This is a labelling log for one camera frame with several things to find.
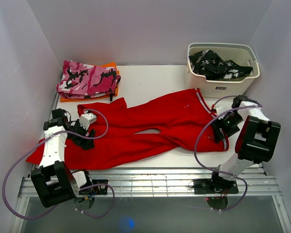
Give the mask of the red trousers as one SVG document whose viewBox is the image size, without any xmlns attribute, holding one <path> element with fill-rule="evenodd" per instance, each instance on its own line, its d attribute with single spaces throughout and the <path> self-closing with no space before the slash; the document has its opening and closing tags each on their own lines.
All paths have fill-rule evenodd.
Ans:
<svg viewBox="0 0 291 233">
<path fill-rule="evenodd" d="M 127 107 L 124 98 L 77 106 L 78 113 L 85 109 L 100 112 L 91 125 L 98 139 L 90 150 L 66 141 L 65 163 L 70 169 L 109 169 L 177 147 L 198 152 L 222 152 L 229 148 L 228 139 L 215 143 L 209 126 L 215 114 L 199 89 L 170 93 L 134 107 Z"/>
</svg>

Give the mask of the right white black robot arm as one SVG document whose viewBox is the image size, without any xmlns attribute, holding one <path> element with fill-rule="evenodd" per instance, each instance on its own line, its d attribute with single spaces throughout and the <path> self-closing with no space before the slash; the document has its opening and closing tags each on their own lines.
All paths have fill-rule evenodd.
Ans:
<svg viewBox="0 0 291 233">
<path fill-rule="evenodd" d="M 256 100 L 247 96 L 236 96 L 231 108 L 211 124 L 216 143 L 240 133 L 234 154 L 211 175 L 209 186 L 215 193 L 234 189 L 236 176 L 254 164 L 270 161 L 281 129 L 278 122 L 262 113 Z"/>
</svg>

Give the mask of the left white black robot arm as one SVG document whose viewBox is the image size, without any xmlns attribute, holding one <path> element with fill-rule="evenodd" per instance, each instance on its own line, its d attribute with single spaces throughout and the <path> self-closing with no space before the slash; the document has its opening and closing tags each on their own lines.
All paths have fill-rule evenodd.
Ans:
<svg viewBox="0 0 291 233">
<path fill-rule="evenodd" d="M 75 199 L 81 193 L 88 194 L 93 189 L 89 172 L 79 170 L 71 172 L 65 164 L 66 140 L 71 139 L 74 145 L 81 149 L 93 149 L 94 141 L 84 139 L 67 131 L 82 136 L 94 137 L 95 130 L 89 126 L 97 120 L 93 113 L 85 113 L 74 123 L 68 119 L 68 112 L 64 109 L 52 111 L 52 118 L 44 123 L 44 144 L 42 160 L 37 169 L 31 172 L 31 180 L 37 194 L 46 208 L 62 202 Z"/>
</svg>

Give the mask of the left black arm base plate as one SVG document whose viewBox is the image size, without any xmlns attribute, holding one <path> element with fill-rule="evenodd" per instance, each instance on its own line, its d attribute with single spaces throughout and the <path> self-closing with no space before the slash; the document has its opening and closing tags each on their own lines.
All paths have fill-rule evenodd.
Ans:
<svg viewBox="0 0 291 233">
<path fill-rule="evenodd" d="M 101 184 L 95 187 L 91 187 L 88 189 L 84 189 L 79 191 L 80 195 L 83 196 L 90 196 L 90 195 L 106 195 L 108 192 L 108 187 L 106 186 L 106 184 L 108 184 L 109 181 L 106 179 L 103 180 L 91 180 L 89 182 L 87 182 L 85 185 L 83 185 L 81 188 L 85 188 L 94 184 Z"/>
</svg>

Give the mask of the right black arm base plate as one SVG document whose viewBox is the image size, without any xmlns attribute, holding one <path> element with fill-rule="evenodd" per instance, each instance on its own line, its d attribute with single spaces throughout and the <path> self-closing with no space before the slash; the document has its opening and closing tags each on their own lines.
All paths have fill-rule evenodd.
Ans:
<svg viewBox="0 0 291 233">
<path fill-rule="evenodd" d="M 238 186 L 235 181 L 218 182 L 213 179 L 193 180 L 193 189 L 195 194 L 222 194 L 227 191 L 228 194 L 238 194 Z"/>
</svg>

